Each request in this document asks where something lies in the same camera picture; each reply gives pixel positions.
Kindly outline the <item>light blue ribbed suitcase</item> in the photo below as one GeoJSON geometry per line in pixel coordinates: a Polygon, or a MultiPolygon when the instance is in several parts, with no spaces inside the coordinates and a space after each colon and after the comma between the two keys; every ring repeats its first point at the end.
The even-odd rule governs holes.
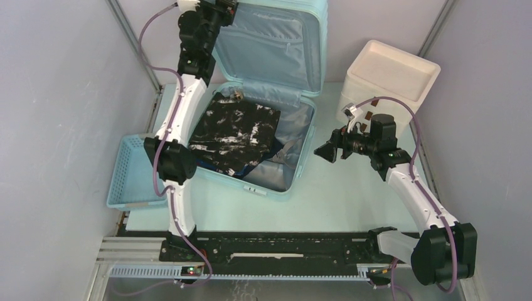
{"type": "MultiPolygon", "coordinates": [[[[226,83],[217,92],[281,111],[275,138],[288,164],[263,161],[243,179],[202,168],[204,175],[259,196],[285,199],[302,174],[322,91],[327,40],[326,1],[239,1],[233,24],[217,37],[214,57],[226,83]]],[[[203,105],[203,112],[209,102],[203,105]]]]}

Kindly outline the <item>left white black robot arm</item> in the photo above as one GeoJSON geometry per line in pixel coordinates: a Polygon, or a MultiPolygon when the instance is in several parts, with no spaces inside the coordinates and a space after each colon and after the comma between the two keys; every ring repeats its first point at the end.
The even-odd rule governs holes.
{"type": "Polygon", "coordinates": [[[152,164],[152,180],[158,196],[166,196],[169,233],[180,237],[174,253],[183,261],[196,258],[198,244],[188,238],[194,233],[191,179],[197,163],[188,148],[195,126],[194,115],[210,83],[216,64],[213,50],[223,27],[233,24],[237,1],[176,1],[149,19],[178,8],[180,51],[176,68],[166,68],[177,79],[170,108],[159,130],[146,138],[144,149],[152,164]]]}

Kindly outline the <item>blue white red garment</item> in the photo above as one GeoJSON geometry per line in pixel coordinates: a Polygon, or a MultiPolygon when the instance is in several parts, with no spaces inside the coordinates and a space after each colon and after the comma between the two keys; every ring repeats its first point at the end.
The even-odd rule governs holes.
{"type": "Polygon", "coordinates": [[[243,179],[260,163],[275,156],[277,149],[272,147],[268,151],[245,151],[240,154],[234,150],[221,150],[211,154],[196,155],[198,167],[215,171],[226,176],[243,179]]]}

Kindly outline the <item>black white patterned garment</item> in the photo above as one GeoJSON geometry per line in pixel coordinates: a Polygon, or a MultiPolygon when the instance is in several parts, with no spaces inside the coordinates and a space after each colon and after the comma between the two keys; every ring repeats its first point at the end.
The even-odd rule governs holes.
{"type": "Polygon", "coordinates": [[[281,111],[246,100],[229,100],[214,94],[188,142],[194,158],[216,151],[268,151],[272,146],[281,111]]]}

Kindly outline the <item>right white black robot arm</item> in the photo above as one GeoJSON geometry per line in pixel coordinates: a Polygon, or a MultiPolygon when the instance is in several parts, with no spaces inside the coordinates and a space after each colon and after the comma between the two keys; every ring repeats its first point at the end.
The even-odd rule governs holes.
{"type": "Polygon", "coordinates": [[[369,260],[381,262],[390,255],[410,265],[423,285],[473,277],[477,251],[475,227],[460,223],[436,200],[420,180],[410,154],[399,148],[397,142],[393,116],[376,114],[371,118],[369,132],[359,132],[355,124],[335,129],[314,154],[330,163],[338,158],[347,159],[351,154],[369,157],[372,168],[413,218],[419,238],[394,228],[382,229],[364,246],[369,260]]]}

